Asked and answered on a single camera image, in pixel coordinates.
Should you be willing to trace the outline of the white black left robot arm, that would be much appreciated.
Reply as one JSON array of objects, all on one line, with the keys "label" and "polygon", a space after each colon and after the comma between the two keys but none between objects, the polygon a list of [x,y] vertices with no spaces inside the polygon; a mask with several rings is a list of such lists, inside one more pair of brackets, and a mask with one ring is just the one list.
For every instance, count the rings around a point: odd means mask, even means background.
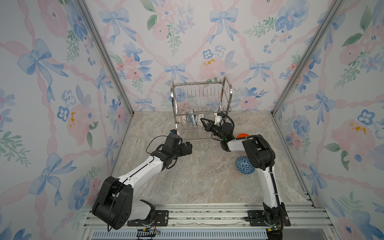
[{"label": "white black left robot arm", "polygon": [[155,205],[146,200],[135,202],[135,193],[153,176],[172,168],[179,157],[192,153],[193,145],[184,142],[176,130],[170,131],[165,142],[138,167],[118,178],[110,176],[104,180],[92,214],[106,223],[108,230],[118,230],[129,222],[153,226],[156,223]]}]

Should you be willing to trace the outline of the orange plastic bowl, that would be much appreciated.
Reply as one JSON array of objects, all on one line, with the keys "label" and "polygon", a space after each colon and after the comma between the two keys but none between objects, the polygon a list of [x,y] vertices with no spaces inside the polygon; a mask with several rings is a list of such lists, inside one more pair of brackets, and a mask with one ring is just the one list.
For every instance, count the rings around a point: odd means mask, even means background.
[{"label": "orange plastic bowl", "polygon": [[248,134],[239,134],[238,136],[237,136],[237,139],[241,139],[241,138],[246,138],[246,137],[249,137],[250,135],[248,135]]}]

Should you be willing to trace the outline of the blue geometric pattern bowl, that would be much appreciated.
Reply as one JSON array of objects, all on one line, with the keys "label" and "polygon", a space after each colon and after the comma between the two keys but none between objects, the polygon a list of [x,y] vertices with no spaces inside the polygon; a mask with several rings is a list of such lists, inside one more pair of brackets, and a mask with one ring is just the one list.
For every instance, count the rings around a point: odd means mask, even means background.
[{"label": "blue geometric pattern bowl", "polygon": [[236,169],[244,175],[250,175],[255,172],[255,167],[246,156],[238,157],[235,161]]}]

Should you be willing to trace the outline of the maroon white pattern bowl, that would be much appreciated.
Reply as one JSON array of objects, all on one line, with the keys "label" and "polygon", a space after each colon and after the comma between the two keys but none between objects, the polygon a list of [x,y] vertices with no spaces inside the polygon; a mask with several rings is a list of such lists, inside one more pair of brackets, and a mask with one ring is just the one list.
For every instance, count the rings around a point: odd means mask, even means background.
[{"label": "maroon white pattern bowl", "polygon": [[188,120],[187,120],[186,115],[181,115],[180,118],[181,118],[182,126],[187,126],[188,125]]}]

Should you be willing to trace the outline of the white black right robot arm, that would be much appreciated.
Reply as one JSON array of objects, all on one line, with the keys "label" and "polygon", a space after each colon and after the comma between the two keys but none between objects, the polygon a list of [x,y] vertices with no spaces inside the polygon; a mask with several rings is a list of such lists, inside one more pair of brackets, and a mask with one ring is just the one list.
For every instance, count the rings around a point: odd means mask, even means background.
[{"label": "white black right robot arm", "polygon": [[234,135],[235,123],[226,114],[222,117],[229,122],[216,124],[215,121],[201,118],[206,132],[218,137],[221,147],[226,152],[245,152],[251,165],[256,169],[263,190],[263,216],[248,217],[247,221],[264,221],[272,231],[282,231],[287,222],[285,205],[280,201],[275,180],[276,154],[262,135]]}]

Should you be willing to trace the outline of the blue floral bowl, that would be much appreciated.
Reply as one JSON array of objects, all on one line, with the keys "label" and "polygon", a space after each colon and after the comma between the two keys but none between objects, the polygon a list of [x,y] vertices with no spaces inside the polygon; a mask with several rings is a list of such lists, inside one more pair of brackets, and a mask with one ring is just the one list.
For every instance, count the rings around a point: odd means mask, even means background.
[{"label": "blue floral bowl", "polygon": [[187,118],[187,121],[188,121],[189,125],[197,126],[196,115],[195,114],[189,114],[189,115],[186,116],[186,118]]}]

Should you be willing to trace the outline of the green pattern bowl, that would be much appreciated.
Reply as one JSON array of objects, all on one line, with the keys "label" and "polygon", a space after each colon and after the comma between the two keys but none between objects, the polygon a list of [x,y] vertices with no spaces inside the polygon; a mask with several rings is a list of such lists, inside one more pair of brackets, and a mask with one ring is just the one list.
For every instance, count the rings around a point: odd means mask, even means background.
[{"label": "green pattern bowl", "polygon": [[196,124],[199,128],[202,128],[203,127],[203,123],[202,123],[202,118],[204,118],[204,114],[198,114],[196,116]]}]

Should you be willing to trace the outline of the steel wire dish rack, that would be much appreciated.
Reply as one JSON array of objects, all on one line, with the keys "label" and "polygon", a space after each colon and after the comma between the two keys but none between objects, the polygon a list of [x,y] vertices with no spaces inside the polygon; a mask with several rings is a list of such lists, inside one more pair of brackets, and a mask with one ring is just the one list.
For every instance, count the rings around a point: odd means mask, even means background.
[{"label": "steel wire dish rack", "polygon": [[204,127],[189,123],[182,126],[180,116],[204,114],[204,118],[215,121],[214,113],[228,114],[232,110],[233,87],[227,76],[189,84],[176,84],[171,80],[170,87],[175,129],[183,140],[210,140],[211,133]]}]

